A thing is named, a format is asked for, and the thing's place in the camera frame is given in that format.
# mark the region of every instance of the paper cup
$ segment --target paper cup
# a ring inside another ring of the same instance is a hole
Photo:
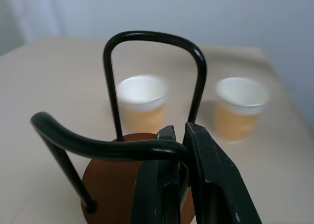
[[[269,100],[267,90],[253,80],[239,77],[219,81],[215,90],[216,133],[229,141],[246,139]]]
[[[132,133],[157,133],[162,128],[166,84],[156,76],[139,75],[122,81],[118,100]]]

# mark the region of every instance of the beige table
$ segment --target beige table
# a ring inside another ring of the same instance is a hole
[[[0,224],[84,224],[79,198],[32,129],[47,111],[70,130],[111,141],[115,131],[102,66],[105,41],[46,38],[0,58]],[[213,87],[231,76],[254,78],[272,93],[254,134],[230,144],[213,135],[239,168],[265,224],[314,222],[314,145],[267,59],[256,48],[201,46],[208,62],[197,122],[211,130]],[[182,141],[196,66],[179,48],[127,42],[113,52],[116,82],[158,74],[170,85],[166,124]],[[80,175],[88,163],[70,155]]]

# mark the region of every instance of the wooden base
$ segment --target wooden base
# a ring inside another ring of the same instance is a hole
[[[126,141],[155,139],[155,134],[135,133],[124,136]],[[142,162],[109,162],[91,160],[88,164],[83,183],[97,202],[95,213],[82,210],[88,224],[129,224],[131,206],[137,170]],[[185,200],[181,223],[190,224],[194,218],[194,207],[191,191]]]

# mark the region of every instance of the cup rim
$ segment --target cup rim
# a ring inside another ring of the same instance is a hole
[[[244,80],[246,82],[250,82],[250,83],[253,83],[255,84],[256,86],[259,87],[259,89],[263,92],[264,94],[264,101],[261,102],[261,103],[256,103],[256,104],[240,104],[238,102],[235,102],[234,100],[232,99],[227,99],[226,97],[224,97],[221,93],[219,93],[219,87],[221,86],[221,84],[223,82],[226,82],[226,81],[231,81],[231,80],[235,80],[235,79],[240,79],[240,80]],[[232,105],[235,105],[235,106],[240,106],[240,107],[259,107],[259,106],[263,106],[263,105],[266,105],[268,102],[269,102],[269,99],[270,99],[270,95],[269,95],[269,92],[268,90],[266,89],[266,87],[262,84],[260,84],[259,82],[253,80],[253,79],[250,79],[250,78],[244,78],[244,77],[229,77],[229,78],[224,78],[224,79],[221,79],[220,81],[218,81],[216,83],[216,86],[215,86],[215,93],[216,95],[222,99],[223,101],[229,103],[229,104],[232,104]]]
[[[148,101],[145,101],[145,102],[135,102],[132,100],[122,98],[119,94],[119,88],[122,86],[122,84],[125,84],[126,82],[132,81],[136,78],[150,78],[150,79],[154,79],[154,80],[159,81],[164,86],[164,90],[163,90],[162,94],[158,97],[155,97],[155,98],[148,100]],[[117,98],[119,99],[119,101],[121,101],[123,103],[127,103],[127,104],[132,104],[132,105],[143,105],[143,104],[152,103],[152,102],[157,101],[157,100],[161,99],[162,97],[164,97],[166,95],[166,93],[167,93],[167,84],[166,84],[165,80],[159,76],[156,76],[156,75],[134,75],[134,76],[131,76],[129,78],[124,79],[123,81],[121,81],[117,85]]]

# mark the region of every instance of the wooden disc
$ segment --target wooden disc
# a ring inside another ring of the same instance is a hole
[[[135,133],[124,136],[126,141],[155,139],[155,134]],[[97,202],[95,213],[88,213],[81,204],[88,224],[129,224],[137,170],[137,162],[109,162],[92,159],[83,175],[83,183]],[[190,224],[194,207],[189,191],[182,209],[181,223]]]

